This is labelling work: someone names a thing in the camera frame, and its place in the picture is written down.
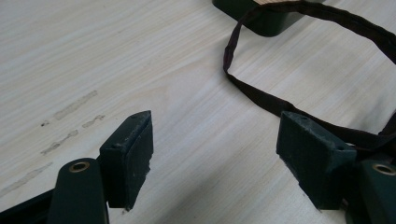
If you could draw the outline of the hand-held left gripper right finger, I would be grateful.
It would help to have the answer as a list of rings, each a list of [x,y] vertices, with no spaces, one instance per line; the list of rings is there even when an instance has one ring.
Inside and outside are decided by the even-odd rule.
[[[357,151],[313,120],[292,112],[281,115],[276,154],[317,209],[338,209],[343,184]]]

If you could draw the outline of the black rack with wooden base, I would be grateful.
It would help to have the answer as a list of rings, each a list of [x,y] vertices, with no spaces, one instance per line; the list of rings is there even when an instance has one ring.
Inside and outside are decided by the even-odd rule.
[[[326,0],[212,0],[212,4],[226,15],[240,21],[250,10],[267,4],[284,2],[307,2],[322,4]],[[246,18],[240,25],[248,28],[256,35],[272,37],[281,34],[304,15],[299,12],[276,12],[273,9],[265,9],[256,12]]]

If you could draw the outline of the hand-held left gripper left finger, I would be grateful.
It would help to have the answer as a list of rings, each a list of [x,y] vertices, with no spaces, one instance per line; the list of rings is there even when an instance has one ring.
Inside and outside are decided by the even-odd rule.
[[[111,208],[131,210],[141,190],[153,155],[151,112],[128,117],[100,147],[106,200]]]

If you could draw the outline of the dark bow tie with strap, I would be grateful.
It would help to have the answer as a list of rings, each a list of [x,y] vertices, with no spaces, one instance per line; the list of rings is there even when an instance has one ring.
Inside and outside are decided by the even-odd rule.
[[[349,31],[371,40],[393,63],[396,63],[396,34],[343,9],[321,3],[285,1],[258,5],[238,21],[224,50],[224,71],[228,71],[232,64],[233,54],[245,21],[266,9],[275,12],[297,12],[324,21],[335,22]],[[280,116],[285,111],[300,115],[305,114],[304,111],[296,108],[293,104],[252,87],[230,73],[226,77],[254,104],[276,116]],[[391,116],[386,126],[378,134],[336,126],[314,116],[309,118],[345,142],[352,144],[358,150],[371,153],[382,152],[396,157],[396,113]]]

